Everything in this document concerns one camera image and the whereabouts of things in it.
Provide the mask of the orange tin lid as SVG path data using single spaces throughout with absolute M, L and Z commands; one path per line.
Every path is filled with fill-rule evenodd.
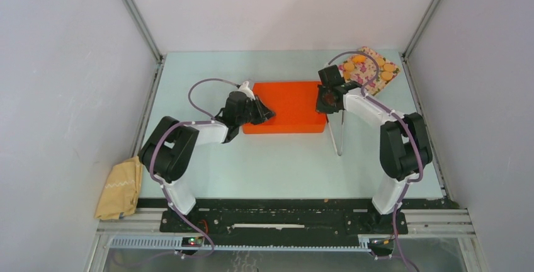
M 257 82 L 253 92 L 275 116 L 243 125 L 244 134 L 322 133 L 326 115 L 316 112 L 318 81 Z

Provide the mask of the floral tray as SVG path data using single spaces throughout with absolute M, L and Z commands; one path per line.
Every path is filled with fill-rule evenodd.
M 345 62 L 352 62 L 351 59 L 355 55 L 365 56 L 366 61 L 362 64 L 354 63 L 356 67 L 354 71 L 350 72 L 350 81 L 356 81 L 361 84 L 361 86 L 365 85 L 365 89 L 373 96 L 377 95 L 383 89 L 385 89 L 401 73 L 402 69 L 399 64 L 394 63 L 393 61 L 389 60 L 388 58 L 378 53 L 376 50 L 371 49 L 370 47 L 360 47 L 354 52 L 350 52 L 348 54 L 344 53 L 335 56 L 335 58 L 328 62 L 328 64 L 338 66 L 338 69 L 340 70 L 341 75 L 343 76 L 343 73 L 345 72 L 343 69 L 343 64 Z M 377 59 L 379 57 L 383 57 L 385 59 L 386 64 L 395 64 L 397 66 L 397 69 L 393 72 L 395 74 L 394 78 L 391 81 L 384 81 L 380 77 L 380 73 L 384 70 L 377 64 Z

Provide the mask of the metal tongs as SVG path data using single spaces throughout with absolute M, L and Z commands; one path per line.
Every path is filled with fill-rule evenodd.
M 339 157 L 343 155 L 344 118 L 343 111 L 327 115 L 327 129 L 329 130 L 334 152 Z

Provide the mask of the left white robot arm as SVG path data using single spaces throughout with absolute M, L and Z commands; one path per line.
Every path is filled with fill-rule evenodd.
M 209 120 L 180 122 L 165 116 L 159 121 L 138 157 L 162 189 L 169 207 L 177 211 L 174 223 L 182 231 L 191 232 L 199 224 L 199 215 L 192 210 L 196 198 L 183 179 L 195 147 L 229 143 L 243 125 L 260 125 L 275 116 L 255 94 L 233 91 Z

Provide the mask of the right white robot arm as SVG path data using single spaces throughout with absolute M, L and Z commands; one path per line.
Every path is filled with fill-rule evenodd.
M 335 65 L 318 75 L 317 112 L 352 113 L 380 129 L 379 159 L 385 175 L 366 224 L 372 232 L 382 233 L 390 227 L 390 214 L 400 208 L 408 186 L 422 181 L 424 168 L 433 160 L 424 119 L 419 113 L 403 114 L 385 106 L 358 82 L 345 81 Z

